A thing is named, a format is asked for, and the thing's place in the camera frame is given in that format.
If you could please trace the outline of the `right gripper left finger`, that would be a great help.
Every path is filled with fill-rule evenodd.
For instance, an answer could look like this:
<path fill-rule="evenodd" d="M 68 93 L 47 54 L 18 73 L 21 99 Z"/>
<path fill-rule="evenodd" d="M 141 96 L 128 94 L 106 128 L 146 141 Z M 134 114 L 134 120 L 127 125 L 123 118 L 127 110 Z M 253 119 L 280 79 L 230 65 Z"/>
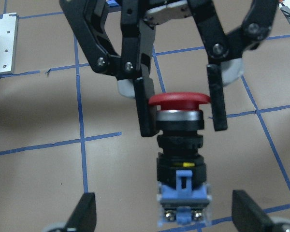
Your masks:
<path fill-rule="evenodd" d="M 57 222 L 42 229 L 43 232 L 94 232 L 97 225 L 95 193 L 84 193 L 67 222 Z"/>

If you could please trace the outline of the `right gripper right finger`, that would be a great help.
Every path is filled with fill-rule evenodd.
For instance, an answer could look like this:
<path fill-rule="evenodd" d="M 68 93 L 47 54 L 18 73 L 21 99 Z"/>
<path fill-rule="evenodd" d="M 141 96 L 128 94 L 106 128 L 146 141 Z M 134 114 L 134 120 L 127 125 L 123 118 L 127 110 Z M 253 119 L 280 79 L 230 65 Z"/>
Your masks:
<path fill-rule="evenodd" d="M 238 232 L 290 232 L 290 219 L 268 216 L 244 191 L 232 191 L 232 222 Z"/>

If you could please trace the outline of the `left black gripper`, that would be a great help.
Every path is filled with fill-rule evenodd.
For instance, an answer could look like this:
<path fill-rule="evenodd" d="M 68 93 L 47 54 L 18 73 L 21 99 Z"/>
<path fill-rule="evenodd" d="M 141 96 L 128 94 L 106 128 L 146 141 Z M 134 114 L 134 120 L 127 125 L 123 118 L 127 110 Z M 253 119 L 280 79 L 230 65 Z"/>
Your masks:
<path fill-rule="evenodd" d="M 242 24 L 226 34 L 213 1 L 165 1 L 152 8 L 150 0 L 120 0 L 122 48 L 119 55 L 105 31 L 109 4 L 104 0 L 61 0 L 65 17 L 75 34 L 92 70 L 114 76 L 121 95 L 134 98 L 142 137 L 152 137 L 157 109 L 149 105 L 154 96 L 149 77 L 155 28 L 173 19 L 194 18 L 204 44 L 207 76 L 215 131 L 228 128 L 223 88 L 223 63 L 241 59 L 247 50 L 255 50 L 269 36 L 278 2 L 254 0 Z"/>

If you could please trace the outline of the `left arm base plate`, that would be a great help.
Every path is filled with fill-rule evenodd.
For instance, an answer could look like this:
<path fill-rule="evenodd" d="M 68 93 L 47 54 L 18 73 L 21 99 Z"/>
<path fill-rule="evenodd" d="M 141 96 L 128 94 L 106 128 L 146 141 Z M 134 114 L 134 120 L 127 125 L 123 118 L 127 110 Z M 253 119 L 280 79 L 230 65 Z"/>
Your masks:
<path fill-rule="evenodd" d="M 17 13 L 0 14 L 0 75 L 14 72 L 17 31 Z"/>

